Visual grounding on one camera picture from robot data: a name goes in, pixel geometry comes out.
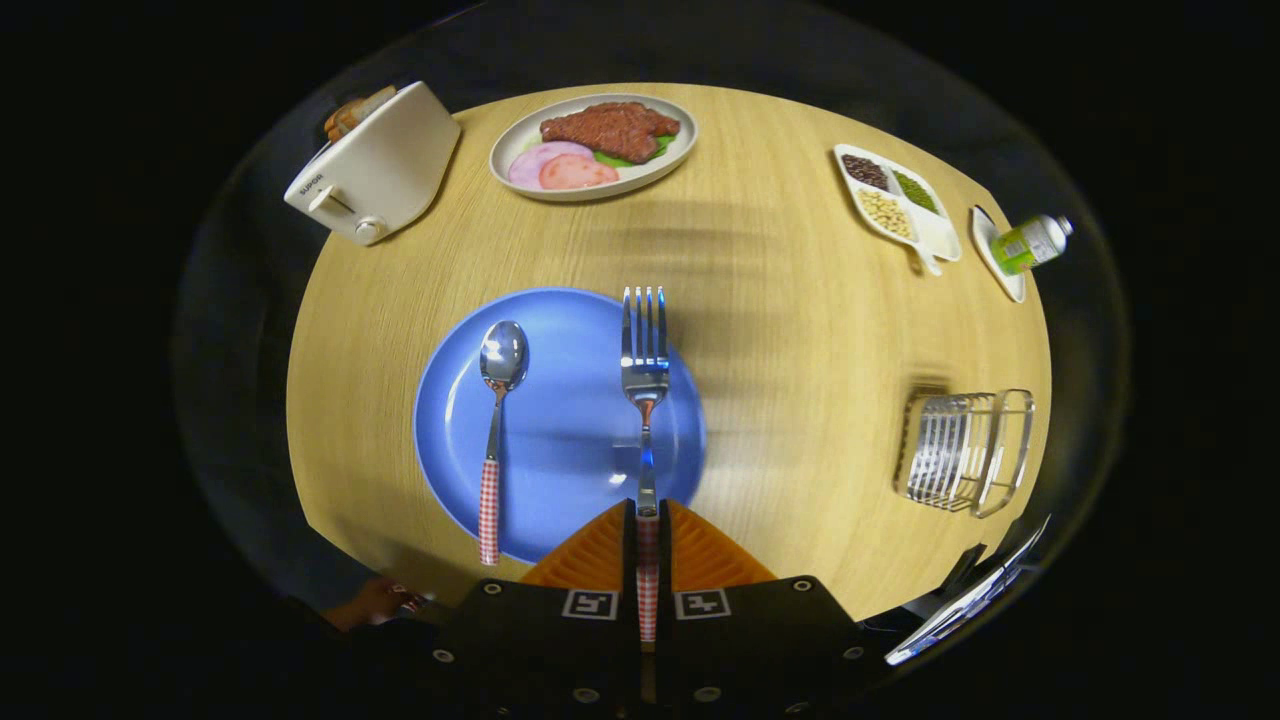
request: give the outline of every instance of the white oval plate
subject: white oval plate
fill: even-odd
[[[516,161],[516,158],[531,145],[541,142],[541,132],[538,129],[538,126],[543,120],[577,113],[598,102],[640,102],[645,108],[652,108],[668,118],[680,120],[680,132],[676,133],[676,138],[671,141],[671,145],[667,146],[667,151],[662,156],[654,158],[643,165],[617,168],[618,179],[616,182],[576,190],[534,190],[515,184],[507,179],[507,169]],[[649,97],[648,95],[632,95],[630,92],[584,95],[548,105],[536,113],[525,115],[520,122],[507,128],[507,132],[502,133],[502,137],[498,138],[498,142],[493,143],[493,150],[489,152],[489,172],[502,184],[538,200],[550,200],[552,202],[595,200],[598,197],[621,195],[662,178],[685,161],[685,158],[689,156],[689,151],[692,150],[696,141],[698,122],[680,105]]]

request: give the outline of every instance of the toaster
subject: toaster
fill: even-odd
[[[343,237],[372,245],[428,209],[461,132],[435,95],[415,82],[320,149],[284,201]]]

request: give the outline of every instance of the wooden tabletop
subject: wooden tabletop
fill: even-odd
[[[511,192],[494,141],[550,102],[595,92],[671,100],[698,119],[686,163],[628,195],[559,205]],[[411,432],[433,350],[472,310],[543,286],[616,296],[666,286],[671,338],[707,416],[691,507],[778,577],[820,578],[854,618],[936,588],[960,553],[988,553],[1030,495],[1050,415],[1050,351],[1034,282],[1011,302],[978,256],[969,208],[992,196],[932,155],[799,102],[690,85],[620,83],[458,113],[462,138],[434,205],[372,247],[330,236],[298,314],[289,456],[307,521],[374,570],[444,603],[486,575],[435,501]],[[964,255],[922,274],[910,249],[856,217],[831,147],[847,142],[924,178]],[[1027,388],[1037,401],[1023,489],[987,519],[899,496],[902,411],[916,386]]]

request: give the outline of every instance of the meat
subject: meat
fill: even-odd
[[[538,182],[547,190],[575,190],[617,182],[618,172],[580,155],[559,155],[543,165]]]
[[[563,118],[543,120],[539,129],[544,142],[577,142],[605,155],[640,164],[649,161],[658,151],[654,136],[678,133],[680,120],[640,102],[600,102]]]
[[[591,152],[590,147],[576,142],[541,142],[516,158],[511,168],[507,169],[507,179],[518,186],[539,190],[543,186],[539,184],[538,173],[543,172],[547,163],[561,155],[580,155],[588,160],[595,160],[595,154]]]

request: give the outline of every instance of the spoon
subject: spoon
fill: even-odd
[[[493,389],[493,421],[489,448],[480,475],[480,562],[498,564],[498,445],[502,436],[502,401],[516,389],[529,370],[529,341],[525,331],[511,320],[494,323],[480,343],[480,377]]]

